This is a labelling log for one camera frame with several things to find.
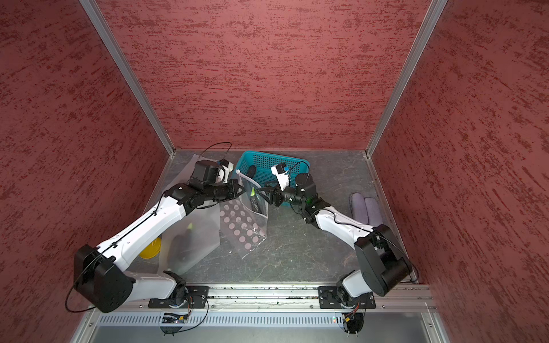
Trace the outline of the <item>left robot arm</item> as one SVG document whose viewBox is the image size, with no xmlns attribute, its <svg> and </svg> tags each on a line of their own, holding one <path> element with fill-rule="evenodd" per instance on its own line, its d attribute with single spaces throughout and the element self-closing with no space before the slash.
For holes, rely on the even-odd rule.
<svg viewBox="0 0 549 343">
<path fill-rule="evenodd" d="M 168 189 L 150 211 L 97 247 L 88 244 L 74 256 L 72 288 L 103 313 L 136 300 L 158 299 L 172 307 L 185 301 L 185 285 L 173 272 L 131 273 L 128 268 L 138 255 L 168 228 L 194 210 L 234 200 L 245 192 L 237 180 L 195 189 L 177 184 Z"/>
</svg>

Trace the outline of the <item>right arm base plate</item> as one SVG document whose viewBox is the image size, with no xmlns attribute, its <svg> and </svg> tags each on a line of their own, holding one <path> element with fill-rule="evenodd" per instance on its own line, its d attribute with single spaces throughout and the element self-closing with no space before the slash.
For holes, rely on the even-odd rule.
<svg viewBox="0 0 549 343">
<path fill-rule="evenodd" d="M 374 294 L 365 293 L 351 297 L 342 287 L 324 286 L 317 289 L 320 308 L 323 310 L 373 310 L 376 308 Z"/>
</svg>

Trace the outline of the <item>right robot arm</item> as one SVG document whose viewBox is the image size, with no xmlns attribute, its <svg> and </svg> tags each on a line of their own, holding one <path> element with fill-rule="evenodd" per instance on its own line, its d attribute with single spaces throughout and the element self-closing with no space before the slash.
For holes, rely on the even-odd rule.
<svg viewBox="0 0 549 343">
<path fill-rule="evenodd" d="M 337 283 L 335 297 L 342 306 L 356 307 L 364 294 L 384 297 L 413 273 L 413 263 L 390 227 L 361 224 L 337 211 L 317 194 L 309 195 L 305 190 L 263 187 L 257 190 L 257 194 L 276 207 L 287 202 L 306 223 L 353 248 L 359 269 Z"/>
</svg>

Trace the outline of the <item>eggplant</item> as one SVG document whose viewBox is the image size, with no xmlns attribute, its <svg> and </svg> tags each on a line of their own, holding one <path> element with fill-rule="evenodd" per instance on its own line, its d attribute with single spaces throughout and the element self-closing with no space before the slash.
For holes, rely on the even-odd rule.
<svg viewBox="0 0 549 343">
<path fill-rule="evenodd" d="M 257 196 L 255 188 L 252 188 L 250 192 L 250 205 L 253 212 L 257 214 L 263 214 L 261 205 L 260 205 L 260 199 Z"/>
<path fill-rule="evenodd" d="M 251 165 L 247 170 L 246 176 L 249 177 L 250 179 L 253 179 L 256 172 L 257 172 L 257 167 L 254 165 Z"/>
<path fill-rule="evenodd" d="M 194 225 L 189 224 L 181 234 L 172 240 L 167 262 L 172 270 L 187 264 L 192 254 Z"/>
</svg>

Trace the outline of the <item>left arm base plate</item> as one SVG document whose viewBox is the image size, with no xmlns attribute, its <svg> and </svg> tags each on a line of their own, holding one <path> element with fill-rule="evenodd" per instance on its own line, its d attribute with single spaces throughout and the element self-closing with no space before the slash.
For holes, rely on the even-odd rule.
<svg viewBox="0 0 549 343">
<path fill-rule="evenodd" d="M 151 299 L 148 307 L 150 309 L 173 310 L 204 309 L 209 291 L 208 286 L 177 287 L 167 299 Z"/>
</svg>

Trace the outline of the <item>pink dotted zip-top bag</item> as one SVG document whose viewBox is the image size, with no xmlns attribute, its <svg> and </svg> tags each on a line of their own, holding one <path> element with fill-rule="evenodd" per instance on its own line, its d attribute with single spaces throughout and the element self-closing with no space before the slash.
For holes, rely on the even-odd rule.
<svg viewBox="0 0 549 343">
<path fill-rule="evenodd" d="M 238 181 L 244 191 L 237 199 L 220 204 L 220 230 L 232 244 L 233 250 L 244 259 L 267 238 L 268 204 L 258 197 L 263 214 L 253 212 L 250 192 L 255 188 L 257 193 L 260 185 L 240 170 L 236 171 L 233 179 Z"/>
</svg>

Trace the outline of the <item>clear zip-top bag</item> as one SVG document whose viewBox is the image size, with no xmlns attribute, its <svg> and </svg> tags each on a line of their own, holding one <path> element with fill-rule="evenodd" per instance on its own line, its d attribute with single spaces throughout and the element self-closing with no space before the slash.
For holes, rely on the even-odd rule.
<svg viewBox="0 0 549 343">
<path fill-rule="evenodd" d="M 162 234 L 159 272 L 182 276 L 220 246 L 220 207 L 194 210 Z"/>
<path fill-rule="evenodd" d="M 199 155 L 191 151 L 178 151 L 164 178 L 162 190 L 168 190 L 179 183 L 185 183 L 191 176 Z"/>
</svg>

